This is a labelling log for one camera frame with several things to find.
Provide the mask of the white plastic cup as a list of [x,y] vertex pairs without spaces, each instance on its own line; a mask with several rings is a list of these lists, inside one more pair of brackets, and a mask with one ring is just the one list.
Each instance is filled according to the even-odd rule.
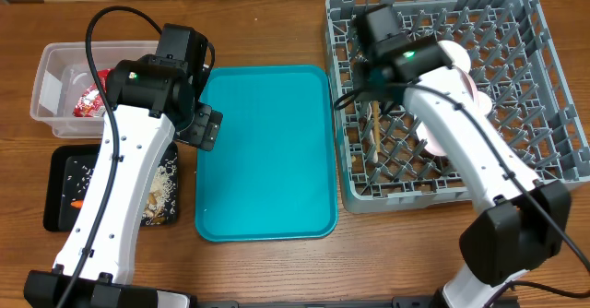
[[491,98],[483,91],[478,92],[478,108],[483,115],[488,115],[493,107]]

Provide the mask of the pile of rice and nuts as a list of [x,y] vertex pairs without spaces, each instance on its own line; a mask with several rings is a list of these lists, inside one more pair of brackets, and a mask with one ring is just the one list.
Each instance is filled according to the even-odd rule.
[[[96,155],[71,156],[65,163],[65,178],[58,229],[71,231],[81,209],[70,206],[75,200],[84,200],[94,172]],[[149,188],[147,202],[141,216],[142,226],[173,223],[177,218],[178,154],[175,149],[165,151]]]

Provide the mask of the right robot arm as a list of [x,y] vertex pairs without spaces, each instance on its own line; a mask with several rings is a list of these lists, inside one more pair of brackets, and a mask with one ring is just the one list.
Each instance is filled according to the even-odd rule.
[[424,123],[478,214],[459,239],[464,265],[432,305],[491,307],[569,242],[568,189],[541,183],[480,112],[466,85],[471,61],[463,46],[391,32],[358,43],[365,58],[355,67],[359,98],[400,104]]

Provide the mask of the red snack wrapper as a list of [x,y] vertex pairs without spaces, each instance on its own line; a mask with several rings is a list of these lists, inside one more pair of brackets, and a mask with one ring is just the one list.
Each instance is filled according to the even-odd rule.
[[78,96],[72,111],[75,117],[102,117],[105,113],[104,102],[98,92],[97,84],[90,80],[90,73],[78,74],[73,79],[73,86],[82,89],[75,92]]

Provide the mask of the wooden chopstick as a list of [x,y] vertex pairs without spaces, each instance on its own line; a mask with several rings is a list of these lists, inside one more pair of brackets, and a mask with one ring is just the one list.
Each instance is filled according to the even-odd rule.
[[379,122],[379,102],[372,102],[372,118],[373,118],[373,137],[376,147],[376,155],[381,152],[381,132]]

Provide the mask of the orange carrot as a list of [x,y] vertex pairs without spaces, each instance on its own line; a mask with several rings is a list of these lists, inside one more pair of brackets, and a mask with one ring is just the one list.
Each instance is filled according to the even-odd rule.
[[71,206],[71,207],[74,207],[74,208],[81,209],[81,208],[82,208],[82,206],[83,206],[83,203],[84,203],[84,201],[83,201],[83,200],[75,200],[75,201],[72,201],[72,202],[70,203],[70,206]]

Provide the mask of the clear plastic bin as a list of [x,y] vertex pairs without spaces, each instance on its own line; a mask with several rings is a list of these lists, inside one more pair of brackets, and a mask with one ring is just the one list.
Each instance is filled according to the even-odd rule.
[[[98,70],[114,68],[120,61],[136,60],[156,52],[156,41],[95,41],[92,53]],[[48,44],[38,65],[30,116],[52,128],[59,138],[100,138],[102,117],[75,117],[73,110],[94,80],[89,72],[85,43]]]

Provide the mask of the large white plate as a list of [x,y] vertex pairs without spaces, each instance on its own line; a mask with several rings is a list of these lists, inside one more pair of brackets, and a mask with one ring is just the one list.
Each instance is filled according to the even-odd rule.
[[[457,67],[456,70],[459,72],[461,77],[461,81],[463,84],[463,90],[467,92],[471,98],[471,100],[479,106],[478,101],[478,90],[476,84],[472,77],[467,73],[467,71]],[[429,131],[427,126],[424,123],[420,123],[417,131],[417,137],[420,141],[425,140],[426,146],[425,149],[428,153],[433,156],[438,157],[445,157],[446,153],[444,152],[443,148],[440,146],[439,142],[434,138],[434,135]]]

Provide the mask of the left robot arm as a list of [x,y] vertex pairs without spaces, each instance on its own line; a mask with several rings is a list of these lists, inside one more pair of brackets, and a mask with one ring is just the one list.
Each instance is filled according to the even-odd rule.
[[123,60],[102,91],[108,111],[93,176],[49,272],[31,271],[32,307],[194,307],[196,298],[133,285],[136,242],[151,183],[174,138],[209,151],[222,115],[199,102],[210,65]]

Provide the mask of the grey dish rack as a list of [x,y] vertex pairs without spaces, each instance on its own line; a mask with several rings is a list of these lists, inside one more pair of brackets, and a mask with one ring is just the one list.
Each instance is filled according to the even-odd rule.
[[[589,145],[539,0],[326,0],[334,97],[352,90],[352,70],[362,60],[350,21],[379,5],[393,8],[411,39],[432,35],[466,48],[470,76],[493,103],[490,121],[541,180],[569,189],[588,182]],[[426,151],[419,123],[402,108],[379,115],[378,155],[367,102],[338,111],[335,121],[346,210],[398,211],[467,199],[459,173]]]

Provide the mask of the teal plastic tray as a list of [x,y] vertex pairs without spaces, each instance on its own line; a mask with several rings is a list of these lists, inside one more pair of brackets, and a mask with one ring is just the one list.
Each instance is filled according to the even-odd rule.
[[222,113],[197,155],[195,227],[206,240],[321,238],[337,224],[327,76],[316,65],[222,67],[201,100]]

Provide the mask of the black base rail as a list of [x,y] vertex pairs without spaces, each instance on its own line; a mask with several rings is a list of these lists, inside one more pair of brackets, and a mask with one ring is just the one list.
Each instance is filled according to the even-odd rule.
[[436,308],[436,307],[483,307],[489,295],[448,295],[437,290],[432,295],[395,296],[389,300],[316,301],[316,302],[237,302],[199,301],[197,308]]

